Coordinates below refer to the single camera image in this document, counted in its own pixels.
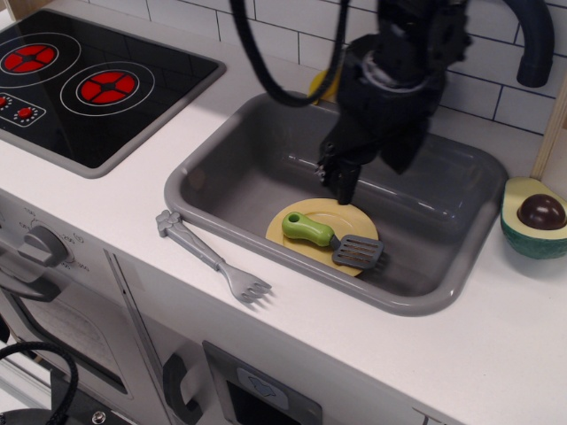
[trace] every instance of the toy avocado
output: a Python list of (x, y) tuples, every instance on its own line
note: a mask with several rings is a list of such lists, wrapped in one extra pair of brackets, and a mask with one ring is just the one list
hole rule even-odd
[(532, 259), (555, 259), (567, 253), (567, 201), (542, 182), (516, 177), (506, 183), (501, 227), (508, 242)]

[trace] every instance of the gray fork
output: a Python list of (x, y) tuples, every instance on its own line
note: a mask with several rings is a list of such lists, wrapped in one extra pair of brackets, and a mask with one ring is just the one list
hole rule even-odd
[(221, 272), (229, 283), (232, 295), (238, 301), (251, 303), (256, 298), (262, 298), (272, 288), (271, 285), (253, 274), (230, 266), (219, 254), (183, 225), (181, 215), (178, 212), (171, 213), (165, 210), (156, 218), (156, 221), (161, 237), (169, 236), (213, 270)]

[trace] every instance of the avocado half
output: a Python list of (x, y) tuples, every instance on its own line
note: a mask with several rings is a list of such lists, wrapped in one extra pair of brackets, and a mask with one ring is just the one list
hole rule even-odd
[(506, 182), (501, 209), (501, 227), (506, 239), (520, 254), (532, 259), (556, 259), (567, 253), (567, 226), (555, 230), (538, 230), (526, 226), (517, 211), (526, 198), (544, 194), (554, 197), (567, 211), (567, 201), (542, 182), (516, 177)]

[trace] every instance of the green spatula handle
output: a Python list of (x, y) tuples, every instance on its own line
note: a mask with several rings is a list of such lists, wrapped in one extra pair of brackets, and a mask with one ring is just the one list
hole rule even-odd
[(329, 246), (335, 235), (326, 224), (311, 220), (301, 212), (290, 212), (282, 221), (283, 234), (290, 239), (305, 239), (319, 246)]

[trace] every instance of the green avocado skin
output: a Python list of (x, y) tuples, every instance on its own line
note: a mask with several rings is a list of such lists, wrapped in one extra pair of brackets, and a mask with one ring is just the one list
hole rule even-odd
[(516, 232), (501, 217), (502, 232), (512, 247), (520, 254), (531, 259), (558, 259), (567, 254), (567, 238), (538, 239)]

